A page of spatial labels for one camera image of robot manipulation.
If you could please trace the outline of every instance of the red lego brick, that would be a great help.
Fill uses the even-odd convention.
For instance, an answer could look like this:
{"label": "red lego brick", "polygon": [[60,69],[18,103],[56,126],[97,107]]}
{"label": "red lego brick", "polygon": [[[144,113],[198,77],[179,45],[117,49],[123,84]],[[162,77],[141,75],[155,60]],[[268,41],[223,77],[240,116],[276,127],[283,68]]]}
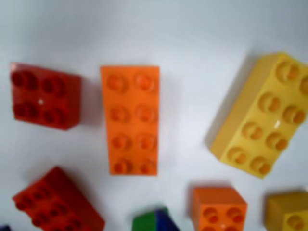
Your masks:
{"label": "red lego brick", "polygon": [[55,167],[13,197],[17,209],[44,231],[102,231],[105,221],[68,176]]}
{"label": "red lego brick", "polygon": [[79,123],[80,76],[12,63],[11,82],[15,119],[63,130]]}

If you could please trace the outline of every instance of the toy building block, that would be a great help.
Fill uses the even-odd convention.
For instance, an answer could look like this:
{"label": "toy building block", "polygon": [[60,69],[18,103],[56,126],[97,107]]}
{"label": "toy building block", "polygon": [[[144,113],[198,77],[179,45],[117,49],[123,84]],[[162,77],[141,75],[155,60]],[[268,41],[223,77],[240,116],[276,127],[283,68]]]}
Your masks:
{"label": "toy building block", "polygon": [[11,82],[15,119],[63,130],[79,123],[79,76],[12,63]]}
{"label": "toy building block", "polygon": [[195,188],[192,222],[196,231],[242,231],[247,203],[233,188]]}
{"label": "toy building block", "polygon": [[6,225],[6,226],[1,226],[0,227],[0,231],[11,231],[10,226]]}
{"label": "toy building block", "polygon": [[68,176],[55,167],[13,197],[17,209],[44,231],[102,231],[104,220]]}
{"label": "toy building block", "polygon": [[162,208],[134,218],[132,231],[179,231],[168,214]]}
{"label": "toy building block", "polygon": [[164,210],[156,211],[157,231],[180,231]]}
{"label": "toy building block", "polygon": [[262,57],[211,146],[223,163],[263,178],[308,109],[308,68],[285,53]]}
{"label": "toy building block", "polygon": [[293,192],[269,196],[265,225],[268,231],[307,231],[308,193]]}
{"label": "toy building block", "polygon": [[159,67],[103,66],[110,173],[157,175]]}

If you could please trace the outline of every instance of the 2x2 lego brick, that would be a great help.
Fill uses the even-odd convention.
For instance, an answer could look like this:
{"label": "2x2 lego brick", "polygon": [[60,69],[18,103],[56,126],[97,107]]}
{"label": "2x2 lego brick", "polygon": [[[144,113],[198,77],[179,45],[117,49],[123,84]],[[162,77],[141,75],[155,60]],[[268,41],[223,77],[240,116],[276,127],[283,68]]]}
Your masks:
{"label": "2x2 lego brick", "polygon": [[11,82],[15,119],[63,130],[79,123],[80,76],[12,63]]}
{"label": "2x2 lego brick", "polygon": [[196,231],[242,231],[247,203],[233,188],[194,188],[192,222]]}

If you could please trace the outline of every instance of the orange stud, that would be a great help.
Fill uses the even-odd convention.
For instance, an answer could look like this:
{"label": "orange stud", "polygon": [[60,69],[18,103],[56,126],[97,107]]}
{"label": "orange stud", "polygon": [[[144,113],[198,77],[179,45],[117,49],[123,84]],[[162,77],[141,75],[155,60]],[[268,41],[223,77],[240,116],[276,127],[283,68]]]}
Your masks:
{"label": "orange stud", "polygon": [[113,166],[115,174],[129,174],[132,170],[132,164],[128,160],[119,160]]}
{"label": "orange stud", "polygon": [[208,220],[209,223],[214,224],[219,221],[217,210],[214,208],[207,208],[203,212],[203,217]]}
{"label": "orange stud", "polygon": [[231,208],[227,212],[227,216],[234,222],[234,223],[241,223],[244,221],[244,216],[242,212],[238,208]]}
{"label": "orange stud", "polygon": [[117,134],[111,139],[111,145],[117,150],[126,150],[129,148],[129,138],[124,134]]}
{"label": "orange stud", "polygon": [[136,75],[135,84],[137,88],[142,91],[153,91],[154,90],[154,80],[150,76],[144,73],[140,73]]}
{"label": "orange stud", "polygon": [[138,148],[142,151],[151,151],[156,145],[156,137],[149,134],[141,134],[137,137]]}

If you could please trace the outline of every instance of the orange lego brick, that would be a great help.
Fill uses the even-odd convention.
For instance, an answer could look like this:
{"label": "orange lego brick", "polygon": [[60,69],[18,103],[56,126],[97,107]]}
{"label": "orange lego brick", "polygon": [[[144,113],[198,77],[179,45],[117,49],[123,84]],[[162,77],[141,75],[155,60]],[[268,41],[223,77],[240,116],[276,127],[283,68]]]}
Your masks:
{"label": "orange lego brick", "polygon": [[269,196],[265,226],[268,231],[308,230],[308,193],[292,192]]}
{"label": "orange lego brick", "polygon": [[242,231],[247,203],[233,188],[195,188],[192,222],[196,231]]}
{"label": "orange lego brick", "polygon": [[158,66],[101,67],[110,173],[157,175]]}
{"label": "orange lego brick", "polygon": [[308,67],[285,53],[258,60],[215,141],[223,163],[264,178],[305,121]]}

